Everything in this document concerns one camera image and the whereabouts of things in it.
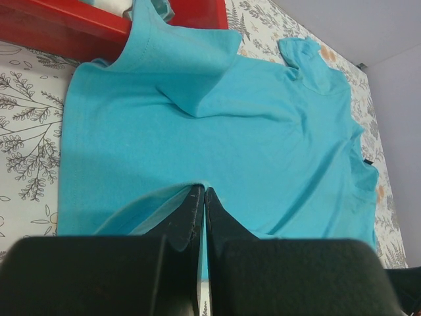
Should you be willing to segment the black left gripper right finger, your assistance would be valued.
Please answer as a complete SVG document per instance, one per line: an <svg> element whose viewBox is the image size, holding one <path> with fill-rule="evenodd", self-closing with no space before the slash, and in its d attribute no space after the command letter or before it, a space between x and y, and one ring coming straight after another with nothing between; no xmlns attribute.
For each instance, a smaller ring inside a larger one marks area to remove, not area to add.
<svg viewBox="0 0 421 316"><path fill-rule="evenodd" d="M350 239L260 239L205 194L214 315L400 315L372 249Z"/></svg>

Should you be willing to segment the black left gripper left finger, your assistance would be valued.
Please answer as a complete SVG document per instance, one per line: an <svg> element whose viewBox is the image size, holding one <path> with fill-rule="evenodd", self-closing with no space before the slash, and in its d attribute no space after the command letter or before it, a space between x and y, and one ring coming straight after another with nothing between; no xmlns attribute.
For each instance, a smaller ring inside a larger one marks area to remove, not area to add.
<svg viewBox="0 0 421 316"><path fill-rule="evenodd" d="M204 188L142 236L30 237L1 264L2 315L198 315Z"/></svg>

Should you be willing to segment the turquoise t shirt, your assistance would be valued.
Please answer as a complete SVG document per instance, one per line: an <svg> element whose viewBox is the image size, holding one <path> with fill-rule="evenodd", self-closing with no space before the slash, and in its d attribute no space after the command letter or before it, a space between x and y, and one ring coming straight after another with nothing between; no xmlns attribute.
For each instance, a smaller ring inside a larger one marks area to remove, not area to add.
<svg viewBox="0 0 421 316"><path fill-rule="evenodd" d="M376 247L378 172L315 41L281 39L278 64L239 55L236 31L168 25L149 1L133 18L119 58L70 81L60 235L145 234L201 184L259 238Z"/></svg>

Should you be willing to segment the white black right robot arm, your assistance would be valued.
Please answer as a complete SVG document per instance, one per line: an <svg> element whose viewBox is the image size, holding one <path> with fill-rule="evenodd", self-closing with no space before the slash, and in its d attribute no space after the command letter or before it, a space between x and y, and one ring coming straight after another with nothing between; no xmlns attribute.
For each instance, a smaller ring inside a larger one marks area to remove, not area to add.
<svg viewBox="0 0 421 316"><path fill-rule="evenodd" d="M385 270L407 315L420 315L421 267Z"/></svg>

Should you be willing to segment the floral patterned table mat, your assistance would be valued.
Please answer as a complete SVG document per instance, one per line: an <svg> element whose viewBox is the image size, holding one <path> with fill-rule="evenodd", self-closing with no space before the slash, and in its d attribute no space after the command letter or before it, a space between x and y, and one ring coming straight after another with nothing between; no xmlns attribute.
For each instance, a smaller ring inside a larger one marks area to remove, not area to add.
<svg viewBox="0 0 421 316"><path fill-rule="evenodd" d="M240 51L249 57L281 63L277 40L309 34L272 1L228 1L226 11L229 26L244 35ZM380 172L378 256L386 267L404 267L368 79L331 49L322 51L325 61L349 81L353 116L366 128L362 152ZM56 234L62 101L75 67L70 59L1 44L1 253L21 237Z"/></svg>

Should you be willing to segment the red plastic bin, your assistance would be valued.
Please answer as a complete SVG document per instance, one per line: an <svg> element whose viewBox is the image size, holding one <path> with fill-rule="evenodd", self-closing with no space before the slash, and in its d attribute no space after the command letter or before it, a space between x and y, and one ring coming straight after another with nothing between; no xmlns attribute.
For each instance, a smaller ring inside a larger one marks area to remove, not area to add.
<svg viewBox="0 0 421 316"><path fill-rule="evenodd" d="M80 1L2 1L1 41L91 61L114 61L131 22Z"/></svg>

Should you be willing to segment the white t shirt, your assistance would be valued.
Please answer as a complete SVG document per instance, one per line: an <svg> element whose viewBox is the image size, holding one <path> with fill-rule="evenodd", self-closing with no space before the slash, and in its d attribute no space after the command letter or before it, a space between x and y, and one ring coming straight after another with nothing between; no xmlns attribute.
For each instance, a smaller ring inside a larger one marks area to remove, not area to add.
<svg viewBox="0 0 421 316"><path fill-rule="evenodd" d="M94 0L93 6L122 18L132 19L133 0Z"/></svg>

